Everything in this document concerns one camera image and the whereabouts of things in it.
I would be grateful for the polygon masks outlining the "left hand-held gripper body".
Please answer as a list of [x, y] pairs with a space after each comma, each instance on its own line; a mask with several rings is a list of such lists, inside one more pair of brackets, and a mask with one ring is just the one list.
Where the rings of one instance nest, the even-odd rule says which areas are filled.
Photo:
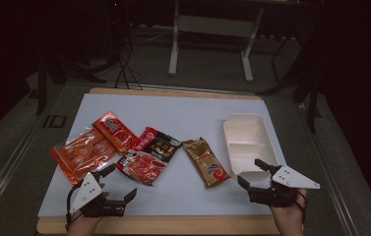
[[75, 186], [79, 191], [73, 201], [69, 201], [69, 212], [79, 210], [85, 217], [106, 217], [124, 215], [126, 203], [111, 201], [103, 195], [99, 180], [99, 172], [89, 172], [85, 178]]

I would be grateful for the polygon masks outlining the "white metal table frame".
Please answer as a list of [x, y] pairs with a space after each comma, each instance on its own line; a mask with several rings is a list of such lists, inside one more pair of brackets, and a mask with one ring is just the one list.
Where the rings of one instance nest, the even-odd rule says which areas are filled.
[[247, 46], [240, 52], [240, 59], [244, 72], [245, 81], [252, 83], [254, 77], [250, 65], [250, 53], [253, 43], [257, 36], [260, 22], [264, 15], [264, 8], [260, 8], [255, 14], [255, 20], [252, 22], [227, 20], [210, 17], [198, 17], [181, 15], [179, 13], [181, 0], [174, 1], [174, 17], [173, 17], [173, 38], [170, 52], [168, 75], [175, 76], [177, 71], [177, 62], [179, 55], [178, 36], [181, 31], [209, 33], [228, 36], [240, 36], [248, 39]]

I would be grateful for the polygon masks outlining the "metal floor rail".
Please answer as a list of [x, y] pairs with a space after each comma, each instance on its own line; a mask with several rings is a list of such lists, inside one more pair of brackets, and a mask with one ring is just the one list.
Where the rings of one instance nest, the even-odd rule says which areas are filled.
[[329, 165], [324, 148], [320, 143], [317, 134], [313, 133], [308, 126], [306, 106], [303, 103], [295, 103], [294, 106], [301, 120], [303, 130], [307, 133], [307, 137], [315, 151], [316, 161], [318, 162], [317, 166], [320, 170], [320, 175], [322, 178], [322, 186], [325, 188], [325, 191], [331, 201], [331, 209], [337, 215], [337, 220], [340, 224], [340, 228], [342, 229], [343, 236], [357, 236], [357, 229], [352, 221], [350, 212], [345, 204], [340, 188], [338, 187], [335, 175], [332, 172], [331, 166]]
[[0, 120], [0, 197], [47, 112], [14, 109]]

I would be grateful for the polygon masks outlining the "person's right hand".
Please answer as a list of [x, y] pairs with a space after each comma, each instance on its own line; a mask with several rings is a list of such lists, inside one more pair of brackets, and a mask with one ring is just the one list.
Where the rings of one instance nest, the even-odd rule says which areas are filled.
[[304, 236], [303, 222], [307, 208], [307, 190], [298, 189], [295, 202], [288, 207], [274, 207], [270, 210], [281, 236]]

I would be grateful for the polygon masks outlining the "white two-compartment container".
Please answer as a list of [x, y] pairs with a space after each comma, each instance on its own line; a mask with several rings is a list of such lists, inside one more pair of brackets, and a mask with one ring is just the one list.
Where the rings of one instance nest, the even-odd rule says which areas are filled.
[[256, 159], [271, 165], [284, 163], [272, 123], [260, 114], [230, 114], [223, 131], [234, 180], [238, 176], [249, 182], [268, 179], [269, 173], [255, 164]]

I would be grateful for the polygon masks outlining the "white table mat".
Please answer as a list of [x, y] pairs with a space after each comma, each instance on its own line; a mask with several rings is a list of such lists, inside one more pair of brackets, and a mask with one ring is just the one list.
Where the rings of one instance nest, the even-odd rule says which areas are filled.
[[[258, 114], [268, 130], [278, 163], [284, 164], [268, 108], [260, 99], [221, 99], [119, 94], [84, 95], [72, 125], [80, 132], [107, 111], [114, 112], [135, 134], [153, 127], [179, 141], [204, 138], [221, 165], [230, 171], [223, 123], [232, 113]], [[103, 178], [105, 190], [121, 199], [132, 190], [136, 198], [126, 206], [127, 216], [243, 215], [268, 214], [266, 206], [249, 202], [236, 181], [226, 180], [207, 189], [184, 150], [179, 150], [150, 186], [144, 186], [119, 171]]]

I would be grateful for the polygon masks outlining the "black tripod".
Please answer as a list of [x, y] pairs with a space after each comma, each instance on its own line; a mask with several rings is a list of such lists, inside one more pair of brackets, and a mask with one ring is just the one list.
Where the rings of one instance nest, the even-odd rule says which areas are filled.
[[289, 41], [286, 38], [273, 54], [271, 59], [272, 69], [278, 84], [274, 87], [267, 88], [262, 91], [257, 91], [257, 95], [271, 95], [280, 90], [291, 86], [296, 86], [291, 98], [294, 102], [302, 103], [306, 96], [309, 96], [307, 110], [307, 125], [312, 133], [316, 133], [315, 117], [317, 115], [317, 98], [319, 93], [319, 82], [323, 75], [323, 65], [321, 56], [307, 56], [306, 53], [311, 48], [311, 40], [309, 39], [312, 27], [299, 26], [295, 30], [294, 38], [301, 46], [301, 50], [295, 58], [292, 66], [286, 74], [281, 78], [278, 77], [275, 59], [280, 50]]

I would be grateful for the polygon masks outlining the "person's left hand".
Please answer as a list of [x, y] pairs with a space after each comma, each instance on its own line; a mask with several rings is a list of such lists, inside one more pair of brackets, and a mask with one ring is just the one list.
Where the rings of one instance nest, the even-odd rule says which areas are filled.
[[79, 210], [72, 217], [74, 221], [69, 226], [67, 236], [93, 236], [101, 222], [101, 217], [85, 217]]

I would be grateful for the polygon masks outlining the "dark floor plate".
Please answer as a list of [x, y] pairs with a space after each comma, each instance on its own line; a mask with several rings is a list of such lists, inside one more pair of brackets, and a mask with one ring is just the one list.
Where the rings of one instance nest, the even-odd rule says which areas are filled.
[[63, 128], [66, 124], [67, 117], [61, 115], [48, 115], [44, 121], [43, 128]]

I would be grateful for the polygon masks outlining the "clear orange packet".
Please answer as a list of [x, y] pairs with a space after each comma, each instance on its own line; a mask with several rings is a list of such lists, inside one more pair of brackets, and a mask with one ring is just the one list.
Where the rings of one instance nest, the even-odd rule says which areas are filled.
[[79, 183], [88, 172], [103, 167], [115, 153], [116, 148], [96, 128], [88, 128], [50, 150], [72, 185]]

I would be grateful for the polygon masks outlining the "red and black packet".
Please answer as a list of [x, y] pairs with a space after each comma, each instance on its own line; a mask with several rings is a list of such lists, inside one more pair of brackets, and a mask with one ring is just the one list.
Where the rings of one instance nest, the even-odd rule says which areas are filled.
[[127, 177], [151, 186], [182, 143], [171, 136], [147, 127], [132, 147], [117, 161], [117, 169]]

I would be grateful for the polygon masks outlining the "gold packet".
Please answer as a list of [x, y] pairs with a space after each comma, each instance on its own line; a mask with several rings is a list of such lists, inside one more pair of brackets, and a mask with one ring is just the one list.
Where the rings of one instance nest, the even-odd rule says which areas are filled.
[[188, 140], [183, 142], [182, 146], [193, 161], [206, 188], [213, 188], [229, 178], [206, 140]]

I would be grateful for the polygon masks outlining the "orange red sachet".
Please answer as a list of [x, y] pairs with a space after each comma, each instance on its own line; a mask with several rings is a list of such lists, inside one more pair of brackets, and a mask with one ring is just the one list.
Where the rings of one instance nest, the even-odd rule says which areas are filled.
[[137, 136], [112, 112], [104, 113], [93, 122], [119, 153], [125, 153], [136, 142]]

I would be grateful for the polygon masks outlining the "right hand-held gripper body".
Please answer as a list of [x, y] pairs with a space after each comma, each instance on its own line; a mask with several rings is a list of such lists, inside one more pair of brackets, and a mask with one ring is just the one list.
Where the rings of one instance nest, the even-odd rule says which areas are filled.
[[298, 189], [320, 189], [321, 185], [287, 165], [278, 165], [279, 170], [271, 174], [271, 186], [268, 189], [253, 187], [248, 193], [252, 203], [269, 207], [290, 207], [296, 200]]

